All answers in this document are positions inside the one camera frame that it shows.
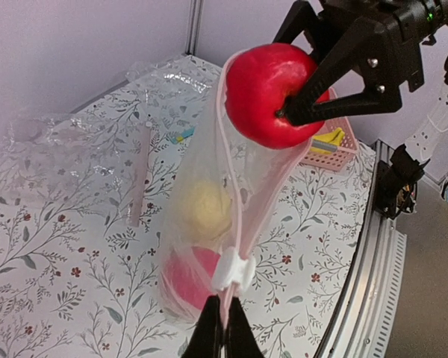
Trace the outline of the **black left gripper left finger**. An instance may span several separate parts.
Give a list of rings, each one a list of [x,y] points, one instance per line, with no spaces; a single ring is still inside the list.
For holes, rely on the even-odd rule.
[[[218,358],[223,345],[220,298],[209,296],[181,358]]]

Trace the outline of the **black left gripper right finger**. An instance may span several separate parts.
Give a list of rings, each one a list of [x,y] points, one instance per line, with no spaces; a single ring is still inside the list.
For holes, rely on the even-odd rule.
[[[223,345],[226,358],[264,358],[239,298],[232,298]]]

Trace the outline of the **red toy apple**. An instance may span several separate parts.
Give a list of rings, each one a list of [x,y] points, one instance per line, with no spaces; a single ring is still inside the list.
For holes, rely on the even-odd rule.
[[[297,127],[277,112],[316,68],[307,53],[291,44],[271,43],[239,54],[225,76],[225,108],[233,126],[270,149],[292,148],[311,138],[324,122]]]

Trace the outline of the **yellow toy banana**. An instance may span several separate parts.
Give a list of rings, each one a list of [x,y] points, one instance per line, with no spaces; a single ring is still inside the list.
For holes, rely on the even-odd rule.
[[[334,131],[327,134],[320,134],[313,137],[313,140],[318,142],[327,143],[330,145],[340,146],[345,138],[345,132],[342,128],[336,128]]]

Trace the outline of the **yellow toy lemon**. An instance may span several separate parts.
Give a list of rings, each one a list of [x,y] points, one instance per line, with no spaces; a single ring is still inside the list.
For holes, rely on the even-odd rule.
[[[198,242],[215,240],[231,226],[231,198],[221,185],[209,180],[195,182],[188,192],[187,224]]]

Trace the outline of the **clear zip top bag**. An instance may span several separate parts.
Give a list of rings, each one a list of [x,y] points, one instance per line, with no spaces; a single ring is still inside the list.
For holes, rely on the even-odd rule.
[[[241,135],[227,89],[224,76],[211,87],[165,206],[158,288],[172,321],[195,322],[211,295],[228,319],[232,298],[255,276],[253,250],[281,188],[310,148],[273,150]]]

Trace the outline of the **crumpled clear bag right back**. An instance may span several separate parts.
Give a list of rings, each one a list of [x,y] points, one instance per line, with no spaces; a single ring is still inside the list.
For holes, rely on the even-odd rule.
[[[200,57],[179,55],[157,63],[136,62],[125,74],[130,84],[170,84],[176,89],[189,89],[202,94],[218,79],[221,68]]]

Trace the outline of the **clear bag at back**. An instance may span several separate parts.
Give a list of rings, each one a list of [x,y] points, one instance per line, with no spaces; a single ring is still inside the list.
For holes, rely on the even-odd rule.
[[[24,205],[49,218],[69,208],[139,226],[152,128],[137,110],[12,121],[0,143],[0,213]]]

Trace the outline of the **pink plastic basket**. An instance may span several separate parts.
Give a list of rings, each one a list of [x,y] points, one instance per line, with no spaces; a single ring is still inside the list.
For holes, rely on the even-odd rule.
[[[340,146],[313,140],[314,136],[327,134],[336,128],[342,128],[346,134]],[[358,153],[359,144],[346,116],[325,121],[316,135],[312,137],[311,148],[301,161],[302,164],[339,172]]]

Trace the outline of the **blue pen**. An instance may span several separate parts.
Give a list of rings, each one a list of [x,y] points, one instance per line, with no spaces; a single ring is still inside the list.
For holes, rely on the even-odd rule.
[[[194,128],[188,128],[185,131],[173,132],[169,135],[169,140],[172,144],[177,145],[180,142],[183,142],[185,139],[191,137],[194,134]]]

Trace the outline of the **right aluminium post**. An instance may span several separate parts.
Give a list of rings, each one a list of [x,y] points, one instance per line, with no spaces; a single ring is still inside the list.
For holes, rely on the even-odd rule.
[[[199,33],[202,20],[204,0],[191,0],[188,16],[188,29],[186,37],[185,54],[195,55],[199,43]]]

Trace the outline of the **aluminium front rail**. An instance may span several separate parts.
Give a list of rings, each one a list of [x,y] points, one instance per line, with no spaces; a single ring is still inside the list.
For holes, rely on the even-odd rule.
[[[374,208],[377,169],[352,265],[315,357],[384,357],[405,265],[407,236]]]

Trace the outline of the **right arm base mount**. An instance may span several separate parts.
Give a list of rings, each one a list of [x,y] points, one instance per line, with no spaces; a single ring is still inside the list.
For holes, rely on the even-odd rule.
[[[377,166],[375,208],[387,219],[395,219],[410,204],[412,189],[423,177],[429,160],[420,163],[405,144],[395,149],[390,164],[380,160]]]

